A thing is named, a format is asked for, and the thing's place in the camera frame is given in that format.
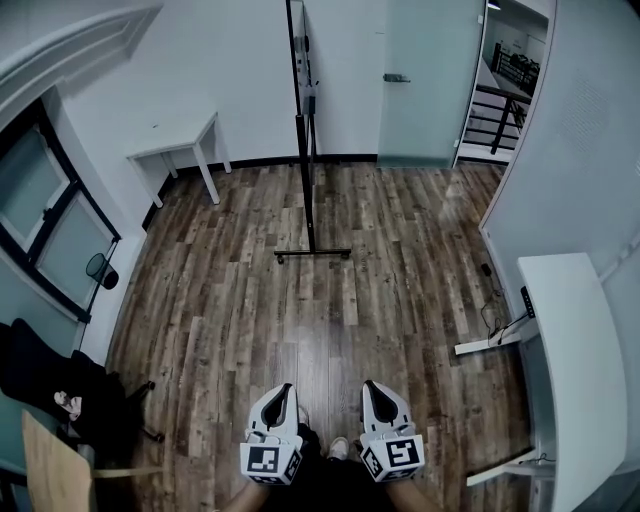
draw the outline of wooden floor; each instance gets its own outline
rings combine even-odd
[[[356,439],[359,391],[373,379],[410,403],[427,459],[418,484],[446,510],[527,510],[527,478],[465,487],[468,473],[529,447],[517,351],[453,351],[487,334],[477,226],[501,172],[327,165],[316,173],[319,241],[352,258],[284,265],[274,249],[307,245],[296,169],[215,173],[215,207],[201,178],[180,178],[153,220],[108,363],[128,390],[157,383],[145,414],[166,442],[141,440],[135,462],[170,471],[135,481],[138,508],[221,508],[243,485],[250,405],[284,382],[325,447]],[[502,303],[486,313],[506,318]]]

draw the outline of black office chair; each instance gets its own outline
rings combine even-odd
[[[130,456],[140,429],[152,440],[164,441],[163,434],[144,427],[141,402],[154,387],[149,381],[127,398],[118,374],[107,374],[82,352],[61,356],[22,319],[11,327],[0,324],[0,389],[70,424],[79,438],[65,429],[58,429],[58,435],[74,448],[88,444],[98,455],[119,459]],[[55,403],[58,391],[82,397],[76,421],[70,422],[69,413]]]

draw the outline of stand base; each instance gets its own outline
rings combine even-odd
[[[285,256],[318,256],[326,254],[339,254],[343,260],[349,259],[351,249],[315,249],[313,251],[274,251],[273,254],[278,258],[278,263],[284,263]]]

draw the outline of white table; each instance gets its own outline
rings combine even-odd
[[[604,291],[586,254],[519,258],[518,266],[536,318],[509,329],[502,344],[528,341],[539,330],[553,395],[557,462],[527,463],[541,455],[534,450],[469,477],[467,485],[502,473],[552,480],[551,510],[569,512],[625,457],[627,392],[620,344]],[[498,339],[458,345],[456,353],[492,348]],[[531,393],[536,383],[527,384]]]
[[[218,191],[213,184],[211,173],[207,167],[207,162],[202,151],[201,141],[205,134],[213,129],[215,132],[216,149],[220,151],[220,157],[224,163],[224,169],[231,172],[229,155],[222,138],[222,133],[217,129],[218,113],[214,108],[207,108],[206,104],[199,105],[188,112],[174,111],[158,113],[147,123],[139,136],[136,137],[135,146],[127,156],[131,165],[140,176],[142,184],[148,194],[153,199],[155,205],[162,207],[162,201],[155,190],[149,185],[144,169],[140,165],[138,158],[151,155],[162,155],[167,169],[174,178],[178,177],[175,165],[171,159],[170,152],[180,149],[191,149],[196,157],[200,172],[207,185],[207,190],[211,195],[214,204],[220,203]]]

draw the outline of black window frame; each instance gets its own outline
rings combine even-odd
[[[2,224],[0,224],[0,247],[2,247],[14,263],[16,263],[40,288],[47,292],[48,295],[76,316],[80,322],[89,323],[91,321],[90,311],[99,287],[95,287],[91,301],[87,309],[84,309],[73,299],[68,297],[54,283],[49,281],[37,269],[36,264],[64,212],[78,193],[81,193],[85,197],[100,220],[113,235],[111,240],[112,245],[117,244],[122,237],[118,234],[113,224],[111,224],[107,216],[89,193],[85,184],[80,179],[80,176],[73,167],[71,160],[69,160],[69,157],[65,153],[62,144],[56,135],[41,99],[37,99],[29,105],[14,120],[12,120],[7,127],[2,130],[2,132],[0,132],[0,159],[7,154],[7,152],[18,142],[18,140],[20,140],[22,136],[35,126],[38,127],[40,135],[44,138],[47,146],[58,160],[60,167],[69,179],[69,184],[56,201],[56,204],[44,212],[43,224],[33,240],[33,243],[26,251],[11,236],[11,234],[9,234]]]

